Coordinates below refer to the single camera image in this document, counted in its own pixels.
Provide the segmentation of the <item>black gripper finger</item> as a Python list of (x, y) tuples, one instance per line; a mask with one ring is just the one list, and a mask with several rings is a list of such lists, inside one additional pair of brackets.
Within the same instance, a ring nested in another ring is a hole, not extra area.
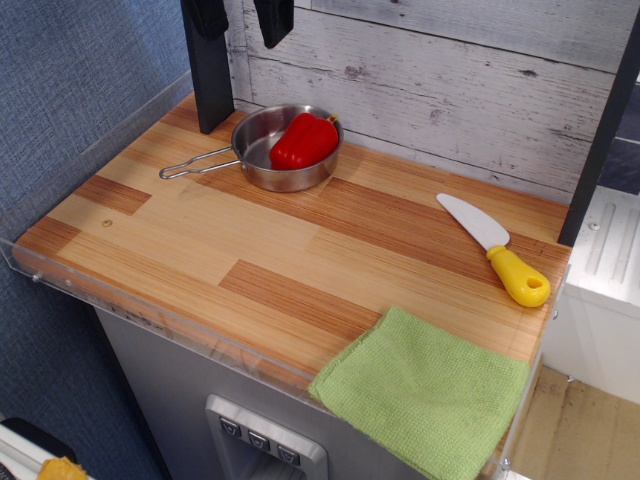
[(229, 28), (223, 0), (184, 0), (182, 4), (205, 39), (217, 39)]
[(255, 0), (264, 45), (273, 49), (294, 28), (293, 0)]

